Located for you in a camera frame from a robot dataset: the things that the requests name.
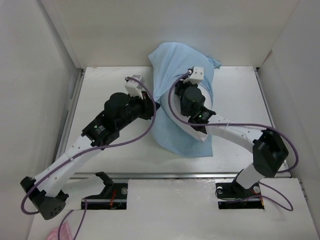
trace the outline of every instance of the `white enclosure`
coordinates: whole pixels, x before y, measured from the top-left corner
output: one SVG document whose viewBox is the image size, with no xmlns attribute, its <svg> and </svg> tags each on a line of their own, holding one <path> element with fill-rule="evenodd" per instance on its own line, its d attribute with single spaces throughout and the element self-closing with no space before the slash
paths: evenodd
<svg viewBox="0 0 320 240">
<path fill-rule="evenodd" d="M 31 227 L 33 217 L 20 211 L 20 180 L 43 171 L 113 92 L 125 91 L 118 81 L 141 74 L 152 88 L 148 54 L 163 42 L 187 44 L 222 63 L 213 80 L 217 112 L 235 122 L 274 125 L 295 143 L 298 167 L 264 180 L 292 201 L 294 212 L 268 201 L 265 211 L 221 212 L 214 181 L 232 179 L 252 156 L 214 138 L 213 157 L 183 158 L 149 134 L 123 150 L 105 151 L 75 175 L 158 178 L 129 181 L 127 211 L 89 211 L 79 240 L 103 238 L 111 230 L 121 232 L 114 239 L 318 239 L 319 9 L 319 0 L 0 0 L 1 239 L 42 240 L 58 226 L 64 213 L 50 221 L 37 215 Z M 231 95 L 238 101 L 226 100 Z M 119 142 L 149 123 L 133 124 Z M 152 159 L 134 152 L 137 147 Z M 292 152 L 287 163 L 294 163 Z M 172 175 L 155 176 L 163 173 Z M 181 174 L 208 175 L 163 179 Z M 202 196 L 196 203 L 195 192 Z M 81 214 L 68 218 L 73 234 Z"/>
<path fill-rule="evenodd" d="M 298 0 L 42 0 L 77 67 L 149 66 L 180 42 L 225 66 L 260 67 Z"/>
</svg>

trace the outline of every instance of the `screw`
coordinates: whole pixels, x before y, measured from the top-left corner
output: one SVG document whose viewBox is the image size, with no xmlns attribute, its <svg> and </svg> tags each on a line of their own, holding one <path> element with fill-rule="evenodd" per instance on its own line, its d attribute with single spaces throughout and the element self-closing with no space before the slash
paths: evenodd
<svg viewBox="0 0 320 240">
<path fill-rule="evenodd" d="M 216 188 L 216 192 L 218 193 L 218 194 L 222 194 L 224 191 L 223 191 L 223 187 L 222 186 L 218 186 L 217 188 Z"/>
<path fill-rule="evenodd" d="M 126 187 L 121 188 L 122 195 L 126 195 L 128 193 L 128 189 Z"/>
<path fill-rule="evenodd" d="M 253 187 L 253 191 L 254 191 L 256 194 L 259 194 L 259 193 L 260 193 L 260 187 L 254 186 L 254 187 Z"/>
</svg>

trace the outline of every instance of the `white wall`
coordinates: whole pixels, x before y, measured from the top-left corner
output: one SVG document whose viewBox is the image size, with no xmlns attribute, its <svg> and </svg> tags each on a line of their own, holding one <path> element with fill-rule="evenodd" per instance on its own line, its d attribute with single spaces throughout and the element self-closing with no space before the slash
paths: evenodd
<svg viewBox="0 0 320 240">
<path fill-rule="evenodd" d="M 224 66 L 260 67 L 298 0 L 41 0 L 79 67 L 150 66 L 180 42 Z"/>
<path fill-rule="evenodd" d="M 300 0 L 259 69 L 275 125 L 296 144 L 312 217 L 320 233 L 320 1 Z"/>
<path fill-rule="evenodd" d="M 20 181 L 51 160 L 78 70 L 36 0 L 0 0 L 0 233 L 23 240 Z"/>
</svg>

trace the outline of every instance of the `pink object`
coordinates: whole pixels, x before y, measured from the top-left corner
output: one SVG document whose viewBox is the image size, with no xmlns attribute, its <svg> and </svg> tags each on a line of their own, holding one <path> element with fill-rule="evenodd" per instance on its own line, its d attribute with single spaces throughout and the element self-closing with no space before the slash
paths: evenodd
<svg viewBox="0 0 320 240">
<path fill-rule="evenodd" d="M 58 240 L 58 229 L 58 227 L 53 229 L 52 232 L 50 232 L 49 236 L 46 238 L 46 240 Z M 60 240 L 73 240 L 68 222 L 65 222 L 61 226 Z"/>
</svg>

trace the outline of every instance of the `black bracket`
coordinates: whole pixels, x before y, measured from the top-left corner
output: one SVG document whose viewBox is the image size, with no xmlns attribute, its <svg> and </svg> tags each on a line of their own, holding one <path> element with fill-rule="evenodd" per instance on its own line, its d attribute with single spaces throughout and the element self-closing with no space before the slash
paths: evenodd
<svg viewBox="0 0 320 240">
<path fill-rule="evenodd" d="M 85 199 L 89 210 L 125 210 L 127 209 L 127 196 L 128 183 L 115 182 L 112 188 L 107 189 L 106 186 L 100 194 L 91 195 Z M 84 201 L 81 202 L 81 209 L 85 209 Z"/>
<path fill-rule="evenodd" d="M 216 187 L 216 196 L 218 199 L 222 200 L 234 200 L 234 199 L 245 199 L 252 197 L 257 193 L 254 192 L 254 187 L 259 187 L 259 183 L 255 183 L 250 189 L 239 188 L 235 186 L 233 182 L 217 182 Z"/>
<path fill-rule="evenodd" d="M 262 132 L 261 137 L 253 141 L 253 166 L 266 178 L 274 178 L 289 151 L 279 133 L 269 129 Z"/>
<path fill-rule="evenodd" d="M 104 190 L 110 193 L 112 191 L 114 182 L 107 174 L 104 172 L 98 172 L 95 174 L 103 181 L 105 188 Z M 36 180 L 31 177 L 26 176 L 21 182 L 20 185 L 27 193 L 34 185 Z M 46 191 L 39 191 L 36 188 L 29 196 L 30 201 L 33 203 L 35 208 L 42 215 L 44 220 L 50 220 L 57 216 L 66 206 L 66 200 L 69 197 L 68 194 L 65 194 L 62 190 L 58 193 L 56 197 L 46 196 Z"/>
</svg>

